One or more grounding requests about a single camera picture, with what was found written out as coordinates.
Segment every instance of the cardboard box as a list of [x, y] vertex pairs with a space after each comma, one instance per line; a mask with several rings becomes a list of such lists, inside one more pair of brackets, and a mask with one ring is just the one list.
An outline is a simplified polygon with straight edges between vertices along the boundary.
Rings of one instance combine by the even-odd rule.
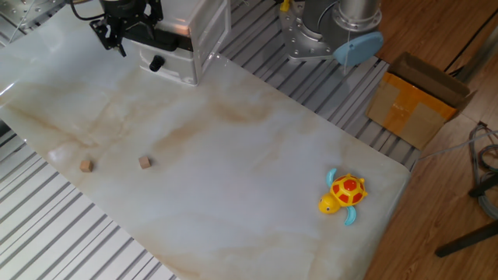
[[424, 149], [473, 95], [465, 84], [404, 53], [382, 78], [366, 115], [417, 149]]

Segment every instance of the blue flipper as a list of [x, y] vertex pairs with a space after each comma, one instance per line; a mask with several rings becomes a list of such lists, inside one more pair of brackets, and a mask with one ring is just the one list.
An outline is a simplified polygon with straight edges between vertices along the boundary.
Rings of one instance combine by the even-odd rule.
[[327, 181], [327, 186], [328, 188], [331, 188], [332, 187], [332, 183], [334, 183], [334, 176], [335, 176], [335, 172], [337, 171], [336, 168], [328, 171], [327, 173], [327, 177], [325, 178], [326, 181]]
[[348, 217], [344, 221], [344, 226], [350, 226], [356, 220], [356, 209], [353, 206], [346, 208], [348, 209]]

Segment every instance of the metal mount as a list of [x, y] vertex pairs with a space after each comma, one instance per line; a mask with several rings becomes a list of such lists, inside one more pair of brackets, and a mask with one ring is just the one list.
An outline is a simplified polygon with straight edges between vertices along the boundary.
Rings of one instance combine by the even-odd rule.
[[372, 30], [376, 28], [382, 20], [382, 12], [380, 9], [377, 10], [373, 18], [358, 22], [347, 20], [347, 18], [341, 14], [339, 5], [334, 5], [331, 9], [335, 23], [341, 28], [352, 32], [366, 32]]
[[297, 61], [332, 58], [332, 50], [324, 42], [322, 35], [304, 26], [303, 10], [304, 2], [291, 1], [288, 12], [279, 11], [283, 38], [289, 57]]
[[56, 13], [65, 5], [64, 0], [44, 0], [37, 1], [30, 9], [31, 3], [33, 2], [0, 0], [0, 16], [4, 16], [11, 24], [19, 26], [21, 30], [26, 30], [32, 26], [40, 25], [50, 18], [49, 14]]

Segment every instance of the turtle shell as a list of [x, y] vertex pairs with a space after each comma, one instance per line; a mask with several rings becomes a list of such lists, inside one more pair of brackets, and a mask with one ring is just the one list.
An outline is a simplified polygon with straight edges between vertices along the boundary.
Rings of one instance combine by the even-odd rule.
[[357, 205], [368, 194], [365, 191], [365, 180], [347, 174], [337, 178], [330, 189], [342, 207]]

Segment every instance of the wooden floor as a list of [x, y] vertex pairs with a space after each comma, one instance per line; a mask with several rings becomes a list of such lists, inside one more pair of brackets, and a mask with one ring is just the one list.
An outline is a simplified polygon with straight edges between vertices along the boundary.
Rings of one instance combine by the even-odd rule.
[[[433, 3], [439, 10], [441, 3], [447, 1], [385, 0], [383, 10], [405, 7], [405, 9], [410, 8], [411, 12], [426, 9], [426, 12], [433, 14], [434, 11], [429, 11], [428, 6], [423, 5], [424, 2]], [[463, 9], [462, 2], [465, 1], [452, 2], [454, 3], [452, 10]], [[477, 2], [481, 2], [479, 7], [476, 7]], [[469, 7], [469, 14], [480, 15], [481, 19], [486, 19], [485, 11], [496, 10], [498, 1], [474, 1], [472, 6], [474, 7]], [[384, 14], [388, 19], [394, 17], [389, 12]], [[468, 24], [475, 28], [479, 24], [459, 22], [456, 20], [457, 16], [453, 16], [454, 26], [447, 30], [448, 33], [455, 30], [464, 33], [462, 25]], [[407, 24], [416, 18], [415, 15], [411, 16], [410, 12], [400, 17], [396, 19], [400, 24]], [[407, 40], [403, 38], [407, 36], [408, 31], [389, 30], [386, 33], [388, 44], [383, 49], [383, 58], [390, 60], [408, 48], [439, 68], [450, 66], [449, 71], [451, 71], [464, 65], [476, 52], [491, 30], [498, 26], [498, 16], [492, 18], [458, 57], [455, 55], [461, 50], [462, 44], [466, 44], [464, 39], [468, 34], [455, 38], [445, 36], [445, 32], [434, 24], [421, 21], [416, 26], [428, 31], [417, 29], [416, 36], [408, 36]], [[430, 33], [431, 37], [441, 36], [441, 38], [440, 40], [421, 39], [423, 38], [421, 34], [424, 32]], [[400, 43], [390, 41], [391, 38], [396, 38]], [[443, 127], [426, 148], [423, 156], [465, 142], [478, 121], [483, 121], [493, 130], [498, 130], [498, 56], [472, 81], [470, 87], [478, 91], [474, 100], [463, 114]], [[476, 148], [490, 143], [491, 140], [484, 138], [476, 143]], [[495, 156], [493, 160], [494, 165], [498, 166], [498, 158]], [[420, 161], [413, 171], [412, 180], [384, 234], [365, 279], [498, 279], [498, 236], [445, 258], [434, 255], [434, 251], [440, 245], [492, 222], [477, 201], [467, 195], [473, 186], [468, 146]], [[498, 205], [498, 187], [488, 191], [488, 195]]]
[[382, 0], [378, 55], [391, 63], [410, 51], [444, 70], [497, 9], [497, 0]]

